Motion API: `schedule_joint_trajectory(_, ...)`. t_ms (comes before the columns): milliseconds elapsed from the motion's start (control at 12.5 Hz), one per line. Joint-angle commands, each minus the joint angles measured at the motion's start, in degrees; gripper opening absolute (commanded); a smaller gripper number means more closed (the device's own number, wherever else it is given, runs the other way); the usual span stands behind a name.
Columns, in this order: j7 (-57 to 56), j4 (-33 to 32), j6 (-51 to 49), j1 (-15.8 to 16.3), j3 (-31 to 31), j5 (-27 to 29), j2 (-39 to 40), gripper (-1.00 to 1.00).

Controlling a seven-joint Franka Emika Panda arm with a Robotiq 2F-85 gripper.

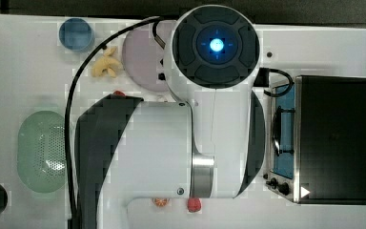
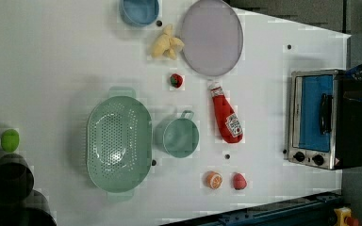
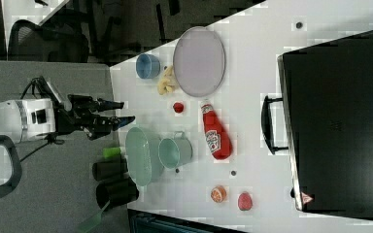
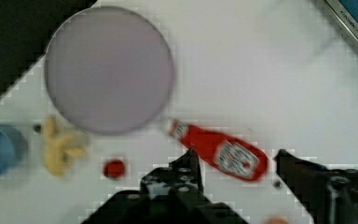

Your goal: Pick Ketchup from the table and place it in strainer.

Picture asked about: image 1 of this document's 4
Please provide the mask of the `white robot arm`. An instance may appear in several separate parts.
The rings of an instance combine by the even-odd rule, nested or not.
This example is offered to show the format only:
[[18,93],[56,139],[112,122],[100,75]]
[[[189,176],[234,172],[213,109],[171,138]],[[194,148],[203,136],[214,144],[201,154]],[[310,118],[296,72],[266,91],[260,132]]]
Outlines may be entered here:
[[128,229],[136,198],[236,198],[259,172],[266,127],[253,23],[229,7],[197,7],[163,51],[172,101],[109,94],[78,118],[72,229]]

